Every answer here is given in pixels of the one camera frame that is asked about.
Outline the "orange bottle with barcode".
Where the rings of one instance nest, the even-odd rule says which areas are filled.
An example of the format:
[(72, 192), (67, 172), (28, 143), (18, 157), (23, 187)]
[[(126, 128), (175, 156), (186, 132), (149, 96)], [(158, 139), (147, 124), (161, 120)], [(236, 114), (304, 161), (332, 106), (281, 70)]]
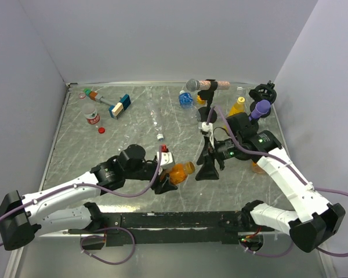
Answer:
[(172, 184), (177, 185), (187, 179), (187, 177), (195, 172), (192, 162), (178, 163), (169, 171), (169, 180)]

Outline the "red bottle cap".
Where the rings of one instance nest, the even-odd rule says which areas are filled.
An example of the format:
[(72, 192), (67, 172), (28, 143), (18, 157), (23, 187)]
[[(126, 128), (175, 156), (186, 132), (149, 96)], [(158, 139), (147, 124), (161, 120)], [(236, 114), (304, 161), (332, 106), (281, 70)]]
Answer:
[(103, 127), (98, 128), (98, 132), (99, 134), (103, 134), (105, 132), (105, 128)]

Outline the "red label water bottle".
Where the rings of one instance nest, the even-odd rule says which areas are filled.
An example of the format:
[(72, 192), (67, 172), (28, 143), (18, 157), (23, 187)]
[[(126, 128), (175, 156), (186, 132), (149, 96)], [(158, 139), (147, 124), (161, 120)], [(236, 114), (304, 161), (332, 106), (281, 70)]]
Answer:
[(96, 109), (96, 107), (91, 103), (86, 103), (82, 106), (82, 113), (86, 119), (86, 121), (90, 125), (98, 125), (100, 122), (100, 115)]

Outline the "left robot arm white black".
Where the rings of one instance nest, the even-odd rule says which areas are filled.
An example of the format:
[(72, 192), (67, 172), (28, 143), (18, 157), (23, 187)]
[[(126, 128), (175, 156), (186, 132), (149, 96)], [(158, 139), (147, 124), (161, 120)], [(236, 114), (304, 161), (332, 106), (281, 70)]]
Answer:
[(176, 190), (177, 186), (165, 173), (175, 165), (168, 148), (160, 145), (152, 160), (147, 160), (145, 155), (143, 147), (132, 144), (119, 155), (61, 185), (25, 195), (18, 191), (7, 193), (0, 205), (0, 246), (12, 251), (37, 236), (65, 229), (98, 232), (103, 218), (96, 205), (69, 208), (82, 200), (105, 193), (131, 198), (149, 189), (157, 195)]

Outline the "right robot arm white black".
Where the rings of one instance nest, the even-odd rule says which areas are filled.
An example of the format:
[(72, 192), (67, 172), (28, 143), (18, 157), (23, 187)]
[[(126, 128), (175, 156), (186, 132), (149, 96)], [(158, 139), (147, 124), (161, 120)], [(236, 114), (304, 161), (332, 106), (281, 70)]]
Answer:
[(197, 161), (201, 168), (195, 179), (219, 179), (215, 164), (223, 170), (227, 159), (252, 160), (275, 182), (293, 209), (282, 210), (260, 200), (249, 202), (241, 210), (245, 229), (254, 231), (265, 226), (283, 232), (306, 253), (333, 236), (342, 223), (345, 209), (317, 192), (290, 160), (275, 135), (268, 130), (258, 131), (256, 120), (250, 120), (243, 112), (226, 121), (230, 137), (223, 141), (215, 139), (212, 123), (199, 124), (204, 147)]

